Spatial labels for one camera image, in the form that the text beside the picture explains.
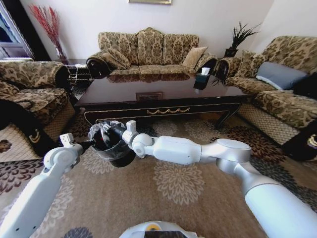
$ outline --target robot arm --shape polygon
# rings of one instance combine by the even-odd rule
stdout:
[[[112,132],[141,158],[153,155],[159,160],[184,165],[216,163],[223,172],[237,175],[242,180],[247,205],[269,237],[316,236],[317,214],[278,182],[262,176],[249,163],[251,148],[247,144],[218,139],[199,145],[184,138],[150,137],[136,132],[135,121],[129,121],[126,130],[113,127]],[[103,140],[107,137],[103,132],[101,136]],[[73,144],[71,134],[62,135],[61,140],[64,147],[55,148],[45,156],[46,168],[28,183],[4,219],[0,238],[29,237],[43,221],[59,190],[61,176],[84,152],[83,146]]]
[[[269,237],[317,237],[317,214],[280,183],[261,175],[250,164],[249,145],[228,139],[199,145],[184,138],[135,135],[135,126],[129,123],[135,122],[128,122],[128,132],[123,133],[122,139],[140,157],[148,154],[183,165],[215,162],[223,172],[237,175],[242,181],[247,205]]]
[[[77,163],[84,146],[73,144],[72,134],[60,136],[64,147],[44,157],[45,168],[31,179],[0,227],[1,238],[28,238],[42,223],[61,185],[61,177]]]

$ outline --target picture frame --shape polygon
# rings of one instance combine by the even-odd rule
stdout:
[[[129,3],[151,3],[151,4],[165,4],[171,5],[172,0],[128,0]]]
[[[162,92],[136,93],[137,101],[151,101],[163,99]]]

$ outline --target dark wooden coffee table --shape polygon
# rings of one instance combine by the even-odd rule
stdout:
[[[184,81],[113,83],[104,78],[90,85],[76,107],[86,109],[85,118],[90,124],[99,119],[225,112],[216,123],[221,127],[248,95],[236,87],[212,85],[211,81],[203,84],[190,77]],[[138,101],[137,94],[148,100]]]

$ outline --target table leg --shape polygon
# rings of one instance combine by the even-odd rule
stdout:
[[[215,124],[215,128],[222,128],[224,123],[233,115],[235,114],[239,108],[241,107],[241,103],[233,104],[229,111],[225,111],[221,117],[217,120]]]

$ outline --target potted plant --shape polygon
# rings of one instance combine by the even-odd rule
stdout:
[[[242,26],[241,22],[239,21],[239,29],[236,27],[233,28],[232,45],[230,46],[230,48],[226,49],[224,57],[234,57],[238,51],[238,45],[240,45],[247,37],[258,33],[258,31],[254,31],[254,29],[257,28],[259,25],[260,24],[250,29],[246,29],[247,24]]]
[[[36,6],[34,4],[30,5],[29,8],[31,10],[31,13],[46,31],[49,39],[55,45],[56,54],[59,60],[62,63],[67,63],[67,58],[59,42],[60,18],[58,12],[51,7]]]

